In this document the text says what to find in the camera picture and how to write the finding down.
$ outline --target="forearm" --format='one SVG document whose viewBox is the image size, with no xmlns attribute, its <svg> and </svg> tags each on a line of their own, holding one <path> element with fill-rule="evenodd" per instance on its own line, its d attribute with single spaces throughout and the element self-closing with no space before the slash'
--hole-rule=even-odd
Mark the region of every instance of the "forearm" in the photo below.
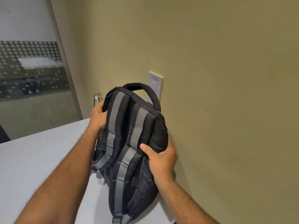
<svg viewBox="0 0 299 224">
<path fill-rule="evenodd" d="M 87 128 L 82 137 L 29 200 L 20 223 L 74 223 L 92 164 L 97 131 Z"/>
<path fill-rule="evenodd" d="M 177 224 L 218 224 L 172 179 L 157 184 Z"/>
</svg>

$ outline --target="hand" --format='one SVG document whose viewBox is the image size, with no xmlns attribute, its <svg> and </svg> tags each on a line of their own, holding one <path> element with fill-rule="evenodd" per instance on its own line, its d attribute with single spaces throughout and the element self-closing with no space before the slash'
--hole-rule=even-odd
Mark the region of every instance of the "hand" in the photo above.
<svg viewBox="0 0 299 224">
<path fill-rule="evenodd" d="M 92 109 L 92 116 L 88 125 L 89 129 L 96 131 L 100 135 L 103 134 L 107 118 L 107 111 L 103 112 L 103 104 L 104 102 L 102 101 Z"/>
<path fill-rule="evenodd" d="M 140 144 L 140 148 L 150 159 L 150 170 L 154 175 L 158 188 L 159 185 L 174 180 L 173 170 L 178 156 L 170 138 L 168 138 L 168 147 L 163 152 L 156 153 L 151 147 L 145 144 Z"/>
</svg>

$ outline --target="light switch plate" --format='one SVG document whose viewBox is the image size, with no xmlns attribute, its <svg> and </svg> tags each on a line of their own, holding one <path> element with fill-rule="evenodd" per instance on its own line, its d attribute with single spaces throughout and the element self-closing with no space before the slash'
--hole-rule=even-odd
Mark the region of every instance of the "light switch plate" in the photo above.
<svg viewBox="0 0 299 224">
<path fill-rule="evenodd" d="M 162 89 L 162 81 L 163 81 L 163 77 L 160 75 L 157 75 L 153 72 L 149 72 L 148 73 L 148 80 L 147 80 L 147 84 L 155 91 L 158 99 L 160 100 L 161 97 L 161 89 Z M 147 96 L 147 101 L 149 103 L 152 104 L 151 99 L 149 98 L 149 96 Z"/>
</svg>

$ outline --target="white table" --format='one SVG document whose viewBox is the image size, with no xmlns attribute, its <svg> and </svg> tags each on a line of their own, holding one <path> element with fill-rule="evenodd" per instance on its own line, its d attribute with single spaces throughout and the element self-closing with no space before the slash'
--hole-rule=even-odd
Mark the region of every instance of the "white table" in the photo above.
<svg viewBox="0 0 299 224">
<path fill-rule="evenodd" d="M 0 144 L 0 223 L 12 224 L 34 191 L 55 169 L 87 127 L 89 119 Z M 108 187 L 91 175 L 76 224 L 110 224 Z M 160 194 L 131 223 L 174 223 Z"/>
</svg>

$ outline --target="backpack handle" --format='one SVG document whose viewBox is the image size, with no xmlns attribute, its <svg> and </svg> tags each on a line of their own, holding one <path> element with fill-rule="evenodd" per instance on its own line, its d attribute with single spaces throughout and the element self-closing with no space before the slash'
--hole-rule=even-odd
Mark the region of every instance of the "backpack handle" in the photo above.
<svg viewBox="0 0 299 224">
<path fill-rule="evenodd" d="M 128 84 L 125 84 L 123 86 L 123 88 L 126 88 L 131 91 L 144 90 L 150 97 L 154 109 L 161 112 L 161 105 L 160 105 L 159 99 L 158 99 L 156 93 L 154 92 L 154 90 L 150 86 L 143 84 L 143 83 L 128 83 Z"/>
</svg>

